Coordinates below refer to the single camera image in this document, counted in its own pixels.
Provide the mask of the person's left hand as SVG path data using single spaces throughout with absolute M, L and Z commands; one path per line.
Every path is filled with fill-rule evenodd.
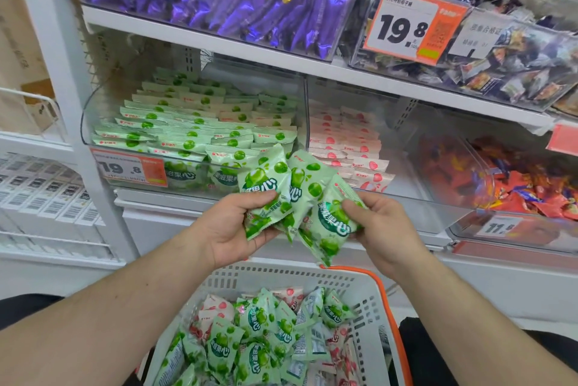
M 213 270 L 248 259 L 279 235 L 276 228 L 267 228 L 248 240 L 244 229 L 248 212 L 239 211 L 238 200 L 239 193 L 225 196 L 191 226 L 192 238 L 203 244 Z

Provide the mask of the green candy packet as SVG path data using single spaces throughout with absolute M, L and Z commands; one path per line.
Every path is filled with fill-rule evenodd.
M 305 150 L 294 152 L 287 163 L 291 169 L 290 200 L 293 212 L 276 226 L 292 243 L 303 219 L 322 198 L 325 188 L 337 174 L 337 170 L 323 164 Z
M 300 240 L 325 267 L 332 265 L 332 259 L 358 229 L 357 222 L 342 208 L 345 199 L 366 208 L 358 194 L 336 173 L 306 214 L 297 232 Z
M 262 207 L 249 210 L 244 229 L 248 240 L 255 238 L 263 230 L 279 224 L 284 229 L 284 219 L 293 218 L 293 204 L 290 197 L 291 171 L 286 163 L 284 149 L 276 143 L 265 151 L 247 160 L 238 172 L 241 193 L 275 191 L 276 197 Z

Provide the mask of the person's left forearm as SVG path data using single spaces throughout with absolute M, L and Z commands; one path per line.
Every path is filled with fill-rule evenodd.
M 214 269 L 195 227 L 0 332 L 0 386 L 121 386 Z

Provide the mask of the rows of pink packets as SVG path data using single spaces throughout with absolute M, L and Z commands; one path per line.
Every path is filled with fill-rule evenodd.
M 308 151 L 336 169 L 351 187 L 384 193 L 395 177 L 381 155 L 385 120 L 373 111 L 320 100 L 310 100 L 308 107 Z

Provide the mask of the white plastic shopping basket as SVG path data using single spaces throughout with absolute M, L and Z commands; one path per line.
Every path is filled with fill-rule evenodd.
M 350 336 L 355 342 L 363 386 L 391 386 L 380 331 L 388 338 L 398 386 L 413 386 L 398 325 L 387 302 L 383 283 L 375 273 L 357 267 L 324 268 L 309 262 L 269 258 L 250 258 L 222 267 L 201 284 L 150 351 L 143 385 L 153 386 L 179 325 L 188 320 L 187 314 L 207 294 L 234 300 L 237 295 L 256 292 L 263 287 L 291 285 L 302 286 L 306 292 L 317 287 L 336 289 L 340 298 L 357 313 Z

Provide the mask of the orange and white price tag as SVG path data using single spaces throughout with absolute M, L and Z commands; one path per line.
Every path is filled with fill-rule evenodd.
M 436 66 L 470 10 L 455 0 L 379 0 L 362 49 Z
M 164 162 L 160 157 L 97 148 L 91 148 L 90 151 L 100 174 L 106 179 L 169 187 Z

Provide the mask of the heap of green and pink packets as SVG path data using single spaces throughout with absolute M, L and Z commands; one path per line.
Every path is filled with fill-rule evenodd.
M 153 386 L 359 386 L 356 317 L 324 287 L 208 294 L 179 319 Z

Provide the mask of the white metal shelf unit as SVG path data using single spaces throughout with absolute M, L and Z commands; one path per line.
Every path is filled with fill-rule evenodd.
M 96 208 L 106 224 L 104 240 L 116 255 L 118 268 L 140 257 L 174 235 L 216 199 L 206 193 L 192 197 L 148 190 L 136 183 L 107 183 L 100 174 L 90 148 L 83 143 L 89 120 L 107 112 L 108 103 L 128 89 L 128 77 L 140 74 L 156 58 L 194 68 L 208 59 L 209 73 L 241 76 L 262 85 L 288 83 L 289 76 L 314 76 L 359 88 L 411 98 L 441 112 L 446 124 L 468 133 L 482 126 L 490 132 L 511 131 L 510 139 L 533 141 L 542 147 L 541 132 L 555 119 L 544 113 L 518 110 L 486 100 L 443 93 L 434 88 L 387 79 L 349 68 L 341 57 L 331 63 L 285 54 L 230 39 L 217 39 L 175 26 L 137 19 L 129 15 L 92 8 L 76 0 L 25 0 L 38 36 L 47 70 L 68 136 L 68 154 L 62 159 L 83 177 Z M 425 245 L 444 263 L 523 325 L 560 322 L 578 326 L 578 255 L 509 247 L 437 237 Z

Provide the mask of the white price label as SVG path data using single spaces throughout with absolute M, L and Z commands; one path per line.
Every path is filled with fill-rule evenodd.
M 494 215 L 492 216 L 478 232 L 476 237 L 489 237 L 504 239 L 514 232 L 525 219 L 516 215 Z

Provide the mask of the pile of red wrapped sweets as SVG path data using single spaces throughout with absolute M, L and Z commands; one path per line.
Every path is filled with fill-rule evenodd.
M 578 173 L 492 136 L 420 139 L 419 163 L 434 194 L 450 205 L 578 222 Z

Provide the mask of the rows of white barcode boxes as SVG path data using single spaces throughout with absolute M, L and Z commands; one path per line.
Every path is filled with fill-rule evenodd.
M 0 230 L 31 232 L 31 219 L 74 223 L 98 216 L 83 179 L 64 164 L 45 158 L 0 153 Z

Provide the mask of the small white label card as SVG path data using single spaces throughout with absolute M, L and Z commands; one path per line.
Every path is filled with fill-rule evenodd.
M 495 47 L 499 37 L 514 21 L 507 16 L 473 9 L 461 25 L 449 55 L 484 59 Z

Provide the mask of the red price tag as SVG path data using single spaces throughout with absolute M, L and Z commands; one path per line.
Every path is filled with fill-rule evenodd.
M 545 148 L 569 156 L 578 156 L 578 124 L 569 121 L 556 123 Z

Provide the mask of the pile of dark wrapped sweets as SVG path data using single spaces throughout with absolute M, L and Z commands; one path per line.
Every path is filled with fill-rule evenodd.
M 350 66 L 543 111 L 578 84 L 578 0 L 372 0 Z

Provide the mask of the brown cardboard box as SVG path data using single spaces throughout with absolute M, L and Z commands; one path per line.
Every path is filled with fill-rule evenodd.
M 0 0 L 0 88 L 56 101 L 25 0 Z

